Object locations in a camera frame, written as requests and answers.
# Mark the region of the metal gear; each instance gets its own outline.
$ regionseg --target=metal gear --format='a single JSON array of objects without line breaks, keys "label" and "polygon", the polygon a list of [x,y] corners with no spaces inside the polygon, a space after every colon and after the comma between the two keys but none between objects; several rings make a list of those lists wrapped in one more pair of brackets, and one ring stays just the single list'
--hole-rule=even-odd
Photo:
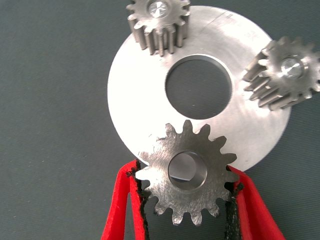
[{"label": "metal gear", "polygon": [[259,99],[259,107],[270,110],[287,108],[310,99],[320,92],[320,52],[314,44],[303,45],[297,37],[284,36],[271,41],[247,67],[246,91],[253,91],[251,100]]},{"label": "metal gear", "polygon": [[163,56],[165,49],[172,54],[175,45],[182,47],[188,36],[189,6],[189,0],[132,0],[126,7],[128,22],[141,49],[148,47],[151,55],[158,50]]},{"label": "metal gear", "polygon": [[[219,207],[216,199],[229,201],[231,193],[225,189],[226,182],[235,182],[238,176],[226,170],[226,166],[236,160],[233,153],[221,154],[225,145],[224,136],[210,141],[210,126],[204,125],[198,134],[193,132],[190,120],[186,120],[182,133],[177,133],[171,124],[166,125],[166,137],[159,138],[151,152],[141,152],[149,166],[136,173],[136,178],[150,181],[145,189],[151,197],[159,199],[154,210],[158,215],[167,208],[173,210],[172,222],[179,225],[184,213],[190,213],[194,225],[202,223],[203,209],[216,217]],[[195,162],[195,175],[190,181],[181,182],[169,175],[172,159],[187,153]]]}]

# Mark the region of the gear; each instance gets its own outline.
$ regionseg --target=gear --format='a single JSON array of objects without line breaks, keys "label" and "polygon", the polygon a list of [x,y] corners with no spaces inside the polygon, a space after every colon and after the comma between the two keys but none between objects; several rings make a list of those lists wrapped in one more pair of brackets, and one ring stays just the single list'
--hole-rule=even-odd
[{"label": "gear", "polygon": [[126,8],[136,42],[151,55],[159,50],[163,56],[165,49],[174,53],[174,46],[182,47],[187,37],[189,6],[189,0],[133,0]]},{"label": "gear", "polygon": [[[167,208],[173,210],[172,222],[179,225],[184,213],[190,213],[192,222],[202,223],[203,209],[211,215],[219,214],[216,199],[229,201],[231,193],[225,189],[226,182],[235,182],[238,176],[226,170],[226,166],[237,159],[233,153],[221,154],[226,138],[218,137],[210,141],[210,126],[204,125],[198,134],[193,132],[190,120],[186,120],[182,133],[176,133],[171,124],[166,125],[166,137],[159,138],[152,152],[142,152],[149,166],[138,171],[136,177],[150,181],[145,189],[151,197],[157,197],[155,212],[161,215]],[[169,175],[172,159],[181,154],[188,154],[195,162],[195,175],[190,181],[181,182]]]},{"label": "gear", "polygon": [[314,44],[306,46],[300,37],[294,41],[286,36],[271,41],[248,66],[244,89],[253,91],[251,100],[259,99],[259,107],[270,110],[287,108],[310,99],[320,92],[320,52]]}]

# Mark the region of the round metal plate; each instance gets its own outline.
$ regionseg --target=round metal plate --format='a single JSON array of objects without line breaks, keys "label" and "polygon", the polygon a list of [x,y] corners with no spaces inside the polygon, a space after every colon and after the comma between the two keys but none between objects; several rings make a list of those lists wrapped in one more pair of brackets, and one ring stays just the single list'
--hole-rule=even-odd
[{"label": "round metal plate", "polygon": [[152,151],[157,137],[165,136],[166,124],[182,132],[185,120],[169,102],[166,79],[172,68],[185,61],[203,59],[220,67],[229,78],[231,99],[217,116],[190,119],[197,133],[211,126],[209,139],[225,136],[222,153],[235,153],[231,165],[245,171],[262,160],[286,128],[291,109],[270,111],[249,100],[251,92],[242,80],[244,69],[271,38],[255,23],[231,11],[192,6],[189,36],[174,54],[150,55],[130,35],[116,54],[108,79],[108,106],[114,126],[130,151]]}]

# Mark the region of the red clamp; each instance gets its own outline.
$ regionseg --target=red clamp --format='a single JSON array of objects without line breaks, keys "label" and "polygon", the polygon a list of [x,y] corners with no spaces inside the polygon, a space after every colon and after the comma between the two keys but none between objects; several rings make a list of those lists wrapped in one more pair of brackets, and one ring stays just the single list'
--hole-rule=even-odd
[{"label": "red clamp", "polygon": [[[235,187],[241,183],[244,188],[236,196],[240,233],[243,240],[285,240],[272,218],[253,181],[242,171],[230,170],[240,176]],[[123,240],[128,194],[131,195],[134,233],[136,240],[147,240],[147,223],[143,216],[143,198],[139,195],[140,182],[134,178],[139,161],[124,165],[116,177],[112,203],[101,240]]]}]

